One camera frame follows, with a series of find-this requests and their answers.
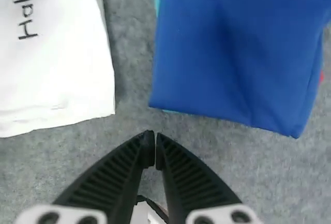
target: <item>screw hole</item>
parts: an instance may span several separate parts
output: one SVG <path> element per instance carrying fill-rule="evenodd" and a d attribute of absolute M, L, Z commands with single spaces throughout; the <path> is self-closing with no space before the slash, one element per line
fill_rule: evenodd
<path fill-rule="evenodd" d="M 194 224 L 214 224 L 214 222 L 205 216 L 199 216 L 195 219 Z"/>
<path fill-rule="evenodd" d="M 87 216 L 81 219 L 78 224 L 98 224 L 98 220 L 95 217 Z"/>
<path fill-rule="evenodd" d="M 38 221 L 38 224 L 56 224 L 59 215 L 55 212 L 44 214 Z"/>
<path fill-rule="evenodd" d="M 245 212 L 242 212 L 242 211 L 233 212 L 231 217 L 235 223 L 250 223 L 249 216 Z"/>

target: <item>folded blue fabric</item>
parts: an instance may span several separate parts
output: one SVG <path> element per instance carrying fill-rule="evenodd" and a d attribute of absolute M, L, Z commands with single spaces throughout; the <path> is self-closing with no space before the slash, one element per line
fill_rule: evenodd
<path fill-rule="evenodd" d="M 331 0 L 161 0 L 149 105 L 298 138 L 330 18 Z"/>

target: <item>carpet floor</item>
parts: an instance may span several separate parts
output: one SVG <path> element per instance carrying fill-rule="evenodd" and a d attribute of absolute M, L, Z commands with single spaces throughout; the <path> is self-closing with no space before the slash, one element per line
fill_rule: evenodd
<path fill-rule="evenodd" d="M 265 223 L 331 223 L 331 31 L 324 73 L 298 140 L 240 124 L 147 106 L 153 0 L 104 0 L 116 77 L 116 115 L 0 139 L 0 223 L 51 203 L 80 173 L 138 132 L 163 132 L 209 165 Z M 161 174 L 143 174 L 140 193 L 166 206 Z"/>

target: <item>black marker writing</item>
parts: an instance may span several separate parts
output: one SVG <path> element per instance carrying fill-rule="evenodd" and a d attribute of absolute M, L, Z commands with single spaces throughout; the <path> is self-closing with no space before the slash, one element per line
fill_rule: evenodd
<path fill-rule="evenodd" d="M 17 1 L 14 1 L 14 3 L 15 4 L 24 3 L 24 2 L 28 2 L 28 1 L 31 1 L 31 0 L 17 0 Z M 24 18 L 30 17 L 33 14 L 33 4 L 23 5 L 22 14 L 23 14 Z M 33 37 L 38 36 L 38 34 L 29 34 L 29 32 L 27 30 L 27 25 L 31 22 L 32 22 L 32 20 L 30 19 L 30 20 L 23 21 L 19 24 L 19 26 L 23 26 L 23 31 L 24 31 L 24 36 L 19 36 L 19 40 L 33 38 Z"/>
<path fill-rule="evenodd" d="M 19 26 L 23 26 L 24 25 L 24 32 L 25 32 L 25 36 L 20 36 L 19 39 L 27 39 L 27 38 L 32 38 L 32 37 L 38 36 L 38 34 L 29 34 L 27 32 L 26 25 L 27 25 L 27 23 L 31 23 L 31 22 L 32 22 L 32 20 L 27 20 L 27 21 L 24 21 L 24 22 L 22 22 L 22 23 L 19 24 Z"/>

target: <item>white towel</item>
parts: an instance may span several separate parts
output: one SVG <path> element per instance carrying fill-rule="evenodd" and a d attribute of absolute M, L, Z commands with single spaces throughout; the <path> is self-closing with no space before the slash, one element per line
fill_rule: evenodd
<path fill-rule="evenodd" d="M 0 0 L 0 137 L 115 114 L 102 0 Z"/>

